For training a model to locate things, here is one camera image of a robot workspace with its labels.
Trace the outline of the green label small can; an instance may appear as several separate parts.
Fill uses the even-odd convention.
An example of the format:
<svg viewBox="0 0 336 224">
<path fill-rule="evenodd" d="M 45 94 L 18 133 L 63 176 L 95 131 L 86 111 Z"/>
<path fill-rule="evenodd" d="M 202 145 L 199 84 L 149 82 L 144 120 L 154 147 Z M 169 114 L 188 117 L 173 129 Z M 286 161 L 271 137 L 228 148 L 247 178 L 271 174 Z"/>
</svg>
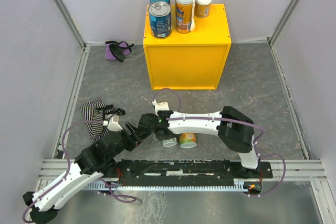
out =
<svg viewBox="0 0 336 224">
<path fill-rule="evenodd" d="M 175 137 L 167 139 L 167 140 L 162 140 L 162 146 L 163 147 L 172 147 L 177 144 L 177 139 Z"/>
</svg>

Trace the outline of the orange can with spoon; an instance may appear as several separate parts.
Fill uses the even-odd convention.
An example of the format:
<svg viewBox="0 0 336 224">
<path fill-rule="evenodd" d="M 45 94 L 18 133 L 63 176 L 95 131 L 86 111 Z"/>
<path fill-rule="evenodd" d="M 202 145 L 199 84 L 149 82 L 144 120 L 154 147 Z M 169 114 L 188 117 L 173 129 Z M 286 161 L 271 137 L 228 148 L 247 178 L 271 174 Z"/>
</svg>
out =
<svg viewBox="0 0 336 224">
<path fill-rule="evenodd" d="M 195 0 L 175 0 L 176 30 L 180 34 L 191 32 Z"/>
</svg>

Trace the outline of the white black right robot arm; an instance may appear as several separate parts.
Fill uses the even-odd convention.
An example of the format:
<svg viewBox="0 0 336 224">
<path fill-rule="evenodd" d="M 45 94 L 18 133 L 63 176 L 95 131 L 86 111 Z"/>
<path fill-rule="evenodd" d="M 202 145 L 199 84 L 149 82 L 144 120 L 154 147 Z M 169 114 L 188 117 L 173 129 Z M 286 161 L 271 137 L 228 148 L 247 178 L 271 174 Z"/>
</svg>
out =
<svg viewBox="0 0 336 224">
<path fill-rule="evenodd" d="M 183 133 L 218 136 L 232 151 L 238 153 L 242 167 L 256 170 L 259 166 L 254 143 L 255 129 L 264 129 L 232 106 L 205 114 L 188 114 L 172 110 L 159 110 L 156 114 L 141 115 L 139 128 L 150 132 L 159 140 L 167 140 Z"/>
</svg>

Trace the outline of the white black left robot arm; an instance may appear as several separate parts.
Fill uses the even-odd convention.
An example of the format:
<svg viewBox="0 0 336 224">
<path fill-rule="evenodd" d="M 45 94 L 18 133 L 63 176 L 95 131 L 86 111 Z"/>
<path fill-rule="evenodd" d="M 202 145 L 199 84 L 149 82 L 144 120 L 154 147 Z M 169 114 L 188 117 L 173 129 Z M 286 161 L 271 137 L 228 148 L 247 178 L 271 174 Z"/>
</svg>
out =
<svg viewBox="0 0 336 224">
<path fill-rule="evenodd" d="M 128 130 L 110 131 L 99 141 L 83 149 L 73 162 L 66 150 L 67 169 L 51 184 L 36 192 L 23 195 L 26 210 L 24 223 L 48 223 L 58 211 L 76 193 L 92 181 L 101 178 L 109 167 L 116 165 L 114 159 L 124 150 L 132 151 L 143 142 L 151 132 L 142 131 L 132 124 L 126 124 Z"/>
</svg>

